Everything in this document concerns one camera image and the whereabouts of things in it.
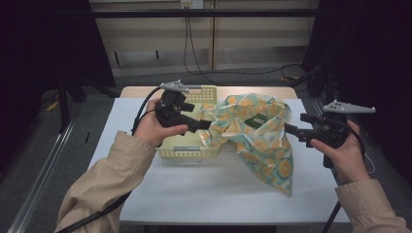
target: white tabletop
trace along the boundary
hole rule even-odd
[[[108,154],[118,130],[130,132],[143,98],[116,99],[90,165]],[[291,124],[300,121],[302,102],[287,99]],[[126,200],[122,221],[139,224],[297,224],[326,222],[337,197],[336,182],[323,155],[289,135],[294,172],[292,194],[261,182],[235,148],[224,145],[217,158],[168,160],[157,154],[143,182]],[[335,222],[349,222],[343,210]]]

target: crumpled fabric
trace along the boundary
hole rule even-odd
[[[199,117],[213,121],[209,130],[199,130],[205,146],[234,143],[259,179],[292,192],[292,147],[284,129],[292,118],[288,104],[261,94],[230,95],[222,103],[203,104]]]

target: beige jacket sleeve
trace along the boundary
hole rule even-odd
[[[396,216],[378,181],[348,183],[337,187],[336,192],[355,233],[411,232],[405,219]]]
[[[98,160],[67,191],[55,231],[103,211],[143,180],[155,148],[138,138],[118,132],[106,158]],[[76,232],[118,232],[122,206]]]

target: yellow plastic basket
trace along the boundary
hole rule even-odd
[[[182,114],[192,118],[197,118],[203,103],[218,103],[217,89],[213,85],[202,85],[200,89],[191,89],[185,95],[186,102],[194,104],[195,107],[193,112],[182,112]],[[218,150],[219,148],[205,147],[198,132],[169,137],[163,141],[160,148],[157,148],[160,157],[167,159],[212,158],[218,155]]]

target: human hand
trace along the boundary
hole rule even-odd
[[[348,125],[355,132],[360,133],[360,128],[350,120],[348,120]],[[343,183],[370,179],[363,163],[361,146],[358,139],[352,133],[349,134],[345,143],[338,149],[331,148],[316,139],[312,139],[310,144],[332,160],[337,175]]]
[[[160,145],[165,138],[186,133],[189,129],[185,124],[172,127],[161,126],[155,117],[154,112],[155,105],[158,101],[160,101],[160,99],[153,99],[149,101],[148,106],[146,107],[146,112],[149,113],[146,113],[140,119],[139,126],[133,135],[134,137],[137,137],[154,147]]]

